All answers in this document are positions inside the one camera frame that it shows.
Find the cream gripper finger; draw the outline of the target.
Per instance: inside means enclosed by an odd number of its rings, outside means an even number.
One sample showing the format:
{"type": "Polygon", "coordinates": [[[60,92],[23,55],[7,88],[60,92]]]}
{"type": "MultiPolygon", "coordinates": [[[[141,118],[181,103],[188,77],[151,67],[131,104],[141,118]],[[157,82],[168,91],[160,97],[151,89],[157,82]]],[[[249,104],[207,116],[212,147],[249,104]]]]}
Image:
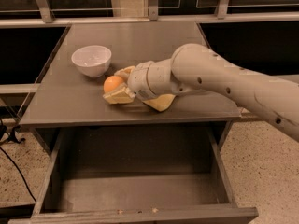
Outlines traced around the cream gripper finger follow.
{"type": "Polygon", "coordinates": [[[126,83],[122,83],[113,91],[105,93],[103,98],[111,105],[129,104],[135,99],[135,94],[129,89],[126,83]]]}
{"type": "Polygon", "coordinates": [[[114,73],[115,77],[120,77],[124,82],[126,82],[132,73],[132,71],[135,69],[134,66],[128,66],[125,68],[122,68],[114,73]]]}

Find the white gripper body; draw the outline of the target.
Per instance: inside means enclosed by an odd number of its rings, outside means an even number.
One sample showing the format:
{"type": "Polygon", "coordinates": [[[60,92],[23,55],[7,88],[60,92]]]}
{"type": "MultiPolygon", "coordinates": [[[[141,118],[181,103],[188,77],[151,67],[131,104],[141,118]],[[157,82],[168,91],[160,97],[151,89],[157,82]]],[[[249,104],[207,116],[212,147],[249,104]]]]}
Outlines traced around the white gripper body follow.
{"type": "Polygon", "coordinates": [[[160,62],[145,62],[137,65],[131,72],[127,85],[140,100],[157,98],[161,92],[157,90],[159,75],[162,73],[160,62]]]}

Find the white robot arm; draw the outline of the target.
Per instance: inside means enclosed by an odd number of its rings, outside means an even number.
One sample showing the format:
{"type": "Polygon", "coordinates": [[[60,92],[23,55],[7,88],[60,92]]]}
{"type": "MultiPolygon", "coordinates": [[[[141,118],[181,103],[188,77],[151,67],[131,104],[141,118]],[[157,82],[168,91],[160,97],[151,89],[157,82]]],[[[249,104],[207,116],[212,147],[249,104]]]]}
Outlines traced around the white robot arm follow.
{"type": "Polygon", "coordinates": [[[299,85],[239,67],[203,45],[183,45],[169,59],[129,66],[115,76],[121,83],[104,88],[110,104],[213,91],[299,141],[299,85]]]}

